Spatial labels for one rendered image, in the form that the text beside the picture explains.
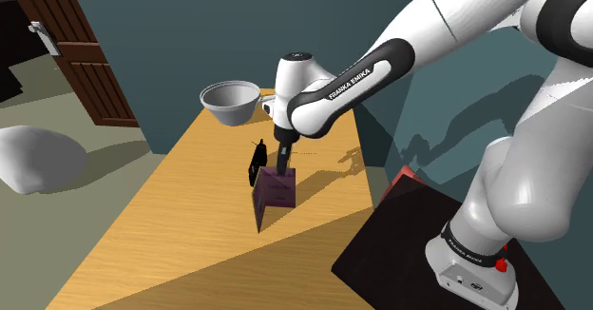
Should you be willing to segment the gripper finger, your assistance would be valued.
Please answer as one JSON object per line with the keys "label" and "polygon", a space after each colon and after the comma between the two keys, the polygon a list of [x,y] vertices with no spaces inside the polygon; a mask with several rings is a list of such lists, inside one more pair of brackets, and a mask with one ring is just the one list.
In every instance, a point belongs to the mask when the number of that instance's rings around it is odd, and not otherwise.
{"label": "gripper finger", "polygon": [[291,149],[290,145],[281,145],[278,148],[277,153],[277,174],[283,176],[286,173],[290,156],[291,156]]}

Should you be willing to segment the black remote control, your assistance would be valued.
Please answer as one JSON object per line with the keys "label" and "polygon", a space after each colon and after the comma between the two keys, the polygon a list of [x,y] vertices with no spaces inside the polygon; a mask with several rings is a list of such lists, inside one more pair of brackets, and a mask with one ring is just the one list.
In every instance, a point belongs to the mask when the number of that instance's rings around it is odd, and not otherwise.
{"label": "black remote control", "polygon": [[248,167],[249,183],[255,185],[258,171],[262,166],[267,166],[267,146],[262,139],[256,144],[256,148]]}

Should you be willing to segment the purple open book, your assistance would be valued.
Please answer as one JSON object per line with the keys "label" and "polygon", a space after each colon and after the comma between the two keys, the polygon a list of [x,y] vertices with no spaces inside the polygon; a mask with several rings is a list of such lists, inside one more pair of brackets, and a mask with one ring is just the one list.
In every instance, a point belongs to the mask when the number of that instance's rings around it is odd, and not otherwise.
{"label": "purple open book", "polygon": [[253,187],[252,202],[257,231],[260,232],[266,207],[296,207],[296,170],[287,168],[283,175],[279,175],[275,166],[261,166]]}

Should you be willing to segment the wooden table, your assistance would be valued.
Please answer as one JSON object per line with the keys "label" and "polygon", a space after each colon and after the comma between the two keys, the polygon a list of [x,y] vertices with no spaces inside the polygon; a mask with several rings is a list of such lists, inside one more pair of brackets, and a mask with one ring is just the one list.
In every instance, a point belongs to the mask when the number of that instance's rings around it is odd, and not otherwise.
{"label": "wooden table", "polygon": [[296,143],[296,208],[256,223],[247,167],[256,141],[276,150],[272,130],[261,110],[242,126],[201,112],[47,310],[93,310],[371,206],[348,112],[326,137]]}

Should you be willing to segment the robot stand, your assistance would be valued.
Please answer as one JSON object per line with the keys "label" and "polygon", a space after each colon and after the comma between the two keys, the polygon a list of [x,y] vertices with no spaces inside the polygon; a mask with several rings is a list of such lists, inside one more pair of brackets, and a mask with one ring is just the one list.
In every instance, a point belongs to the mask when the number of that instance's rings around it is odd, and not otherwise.
{"label": "robot stand", "polygon": [[375,310],[484,310],[441,287],[425,257],[461,203],[401,176],[332,266]]}

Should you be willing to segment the brown wooden door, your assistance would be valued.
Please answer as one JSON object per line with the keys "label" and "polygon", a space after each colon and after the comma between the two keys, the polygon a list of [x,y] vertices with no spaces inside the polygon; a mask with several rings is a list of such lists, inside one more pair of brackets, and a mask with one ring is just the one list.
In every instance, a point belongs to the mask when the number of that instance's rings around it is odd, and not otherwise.
{"label": "brown wooden door", "polygon": [[16,0],[25,27],[42,42],[97,126],[138,122],[78,0]]}

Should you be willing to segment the white beanbag cushion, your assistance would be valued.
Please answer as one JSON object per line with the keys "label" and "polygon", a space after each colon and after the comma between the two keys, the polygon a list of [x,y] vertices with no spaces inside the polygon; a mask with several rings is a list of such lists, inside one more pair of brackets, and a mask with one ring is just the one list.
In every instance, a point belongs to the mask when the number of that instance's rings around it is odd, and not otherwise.
{"label": "white beanbag cushion", "polygon": [[36,126],[0,128],[0,180],[16,193],[69,184],[86,163],[86,150],[67,135]]}

